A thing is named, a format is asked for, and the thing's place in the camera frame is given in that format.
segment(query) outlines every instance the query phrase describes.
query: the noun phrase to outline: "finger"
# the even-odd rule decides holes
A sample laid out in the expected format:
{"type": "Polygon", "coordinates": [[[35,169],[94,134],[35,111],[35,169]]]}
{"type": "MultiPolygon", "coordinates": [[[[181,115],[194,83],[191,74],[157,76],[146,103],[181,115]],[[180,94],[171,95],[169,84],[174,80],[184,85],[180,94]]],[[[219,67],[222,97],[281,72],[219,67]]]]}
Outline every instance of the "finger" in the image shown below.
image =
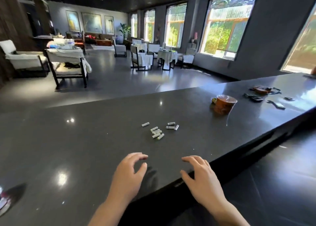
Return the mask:
{"type": "Polygon", "coordinates": [[[125,159],[129,159],[129,158],[131,158],[132,156],[134,156],[134,155],[136,155],[136,154],[141,154],[141,152],[130,153],[130,154],[128,154],[128,155],[125,157],[125,159]]]}
{"type": "Polygon", "coordinates": [[[211,168],[211,166],[210,166],[210,164],[208,163],[207,160],[204,159],[204,162],[205,162],[205,164],[206,164],[209,168],[211,168]]]}
{"type": "Polygon", "coordinates": [[[205,164],[205,161],[204,161],[200,156],[191,155],[191,157],[195,158],[196,161],[197,161],[200,165],[204,165],[204,164],[205,164]]]}
{"type": "Polygon", "coordinates": [[[193,166],[193,168],[200,166],[197,160],[191,156],[183,157],[182,161],[190,163],[193,166]]]}
{"type": "Polygon", "coordinates": [[[136,154],[136,155],[133,155],[132,157],[130,157],[128,159],[128,161],[134,165],[138,160],[141,160],[141,159],[147,159],[148,158],[148,155],[143,155],[143,154],[136,154]]]}
{"type": "Polygon", "coordinates": [[[180,171],[181,177],[185,184],[190,188],[194,183],[194,179],[192,179],[184,170],[180,171]]]}
{"type": "Polygon", "coordinates": [[[143,180],[146,171],[147,171],[147,163],[142,163],[142,165],[140,166],[136,174],[143,180]]]}

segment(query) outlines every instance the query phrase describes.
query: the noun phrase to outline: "glossy tile floor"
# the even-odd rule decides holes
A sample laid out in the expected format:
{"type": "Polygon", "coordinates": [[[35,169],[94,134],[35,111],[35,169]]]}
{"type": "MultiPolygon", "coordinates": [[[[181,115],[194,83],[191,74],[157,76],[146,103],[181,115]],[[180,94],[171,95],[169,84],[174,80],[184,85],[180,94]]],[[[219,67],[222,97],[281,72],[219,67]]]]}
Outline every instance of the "glossy tile floor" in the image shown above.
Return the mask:
{"type": "MultiPolygon", "coordinates": [[[[223,186],[252,226],[316,225],[316,127],[302,130],[223,186]]],[[[169,226],[217,225],[201,205],[169,226]]]]}
{"type": "Polygon", "coordinates": [[[93,69],[87,88],[83,87],[82,79],[66,79],[61,90],[55,91],[51,73],[46,78],[15,79],[0,89],[0,113],[230,82],[227,78],[208,75],[209,72],[179,67],[162,71],[156,62],[152,71],[132,71],[130,51],[127,58],[115,58],[113,51],[87,50],[86,60],[93,69]]]}

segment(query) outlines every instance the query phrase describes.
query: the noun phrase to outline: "person's left hand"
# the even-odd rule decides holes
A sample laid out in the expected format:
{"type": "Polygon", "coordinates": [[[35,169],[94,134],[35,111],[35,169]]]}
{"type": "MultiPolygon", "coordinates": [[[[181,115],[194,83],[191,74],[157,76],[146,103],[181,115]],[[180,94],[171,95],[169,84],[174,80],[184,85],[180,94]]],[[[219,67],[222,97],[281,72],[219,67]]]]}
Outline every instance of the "person's left hand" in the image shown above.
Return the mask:
{"type": "Polygon", "coordinates": [[[137,195],[144,175],[147,163],[143,163],[137,173],[134,165],[138,160],[147,159],[148,155],[131,153],[127,155],[117,166],[113,175],[107,200],[127,206],[137,195]]]}

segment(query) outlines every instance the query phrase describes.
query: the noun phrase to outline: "forearm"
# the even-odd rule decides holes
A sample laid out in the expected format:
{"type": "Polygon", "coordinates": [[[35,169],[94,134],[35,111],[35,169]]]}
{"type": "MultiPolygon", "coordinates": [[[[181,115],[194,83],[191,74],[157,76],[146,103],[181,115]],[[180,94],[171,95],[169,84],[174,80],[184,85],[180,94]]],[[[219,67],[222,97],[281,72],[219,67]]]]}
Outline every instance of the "forearm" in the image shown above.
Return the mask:
{"type": "Polygon", "coordinates": [[[117,226],[127,205],[107,199],[94,213],[88,226],[117,226]]]}
{"type": "Polygon", "coordinates": [[[236,207],[228,201],[216,210],[211,207],[207,207],[207,210],[220,226],[250,226],[236,207]]]}

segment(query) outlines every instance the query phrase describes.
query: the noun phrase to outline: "hand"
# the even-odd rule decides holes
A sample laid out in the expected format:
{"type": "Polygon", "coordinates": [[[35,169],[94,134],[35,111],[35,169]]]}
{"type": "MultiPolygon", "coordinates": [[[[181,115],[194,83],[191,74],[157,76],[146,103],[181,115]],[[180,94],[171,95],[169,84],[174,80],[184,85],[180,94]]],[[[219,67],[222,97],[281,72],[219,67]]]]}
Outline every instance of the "hand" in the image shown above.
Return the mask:
{"type": "Polygon", "coordinates": [[[147,158],[148,155],[142,153],[131,153],[120,162],[113,175],[106,201],[110,200],[115,204],[119,203],[127,207],[137,195],[147,170],[147,163],[143,163],[138,172],[135,173],[134,165],[138,160],[147,158]]]}
{"type": "Polygon", "coordinates": [[[209,163],[200,156],[183,157],[182,160],[189,162],[194,168],[194,179],[183,170],[180,173],[195,200],[202,204],[212,215],[224,211],[228,201],[209,163]]]}

